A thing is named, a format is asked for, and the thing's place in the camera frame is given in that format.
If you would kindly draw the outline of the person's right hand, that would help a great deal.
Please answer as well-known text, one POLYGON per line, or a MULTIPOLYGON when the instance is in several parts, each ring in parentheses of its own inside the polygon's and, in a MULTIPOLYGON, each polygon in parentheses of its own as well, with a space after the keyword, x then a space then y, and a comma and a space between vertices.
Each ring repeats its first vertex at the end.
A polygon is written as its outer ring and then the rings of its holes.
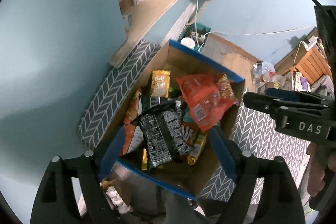
POLYGON ((329 150, 323 145, 310 143, 306 154, 310 155, 309 180, 307 192, 315 197, 325 186, 325 168, 329 157, 329 150))

